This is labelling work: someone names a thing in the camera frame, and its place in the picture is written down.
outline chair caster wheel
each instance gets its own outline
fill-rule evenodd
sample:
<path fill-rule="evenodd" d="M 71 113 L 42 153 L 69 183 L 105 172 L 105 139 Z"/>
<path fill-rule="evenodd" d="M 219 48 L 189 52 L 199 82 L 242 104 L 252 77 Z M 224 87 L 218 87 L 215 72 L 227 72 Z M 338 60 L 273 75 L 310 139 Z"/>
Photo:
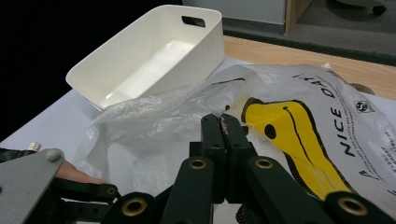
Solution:
<path fill-rule="evenodd" d="M 382 15 L 387 10 L 384 6 L 373 7 L 373 12 L 376 16 Z"/>

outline yellow graphic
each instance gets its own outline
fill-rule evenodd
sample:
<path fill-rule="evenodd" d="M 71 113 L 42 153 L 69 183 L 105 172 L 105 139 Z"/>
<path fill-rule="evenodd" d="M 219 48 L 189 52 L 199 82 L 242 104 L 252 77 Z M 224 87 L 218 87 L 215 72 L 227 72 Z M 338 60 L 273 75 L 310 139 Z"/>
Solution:
<path fill-rule="evenodd" d="M 328 158 L 315 121 L 302 102 L 265 104 L 251 98 L 243 110 L 242 121 L 281 149 L 287 155 L 290 170 L 297 182 L 320 199 L 324 200 L 330 192 L 351 191 Z"/>

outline white printed plastic bag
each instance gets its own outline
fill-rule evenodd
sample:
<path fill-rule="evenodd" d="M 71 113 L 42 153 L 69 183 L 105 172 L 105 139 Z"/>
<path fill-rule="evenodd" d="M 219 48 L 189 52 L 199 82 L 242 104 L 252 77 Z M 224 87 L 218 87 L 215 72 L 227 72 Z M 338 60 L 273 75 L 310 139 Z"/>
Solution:
<path fill-rule="evenodd" d="M 325 66 L 234 65 L 202 83 L 113 105 L 92 122 L 74 164 L 121 193 L 156 195 L 174 182 L 209 113 L 240 119 L 259 155 L 278 160 L 313 197 L 355 192 L 396 218 L 395 130 Z"/>

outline smiley face eye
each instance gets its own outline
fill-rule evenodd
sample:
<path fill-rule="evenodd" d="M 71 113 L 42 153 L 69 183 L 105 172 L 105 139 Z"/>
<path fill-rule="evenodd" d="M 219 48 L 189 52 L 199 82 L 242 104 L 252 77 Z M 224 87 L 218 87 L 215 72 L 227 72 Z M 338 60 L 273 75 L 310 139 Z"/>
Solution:
<path fill-rule="evenodd" d="M 272 124 L 267 124 L 264 128 L 265 135 L 270 139 L 276 138 L 276 129 Z"/>

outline white plastic bin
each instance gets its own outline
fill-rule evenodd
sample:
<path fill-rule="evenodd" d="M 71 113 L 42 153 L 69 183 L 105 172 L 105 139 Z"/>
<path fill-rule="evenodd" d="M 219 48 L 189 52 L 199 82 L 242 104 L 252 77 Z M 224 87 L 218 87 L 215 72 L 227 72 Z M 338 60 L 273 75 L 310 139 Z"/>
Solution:
<path fill-rule="evenodd" d="M 76 64 L 66 82 L 102 110 L 202 81 L 223 60 L 218 11 L 165 5 L 155 7 Z"/>

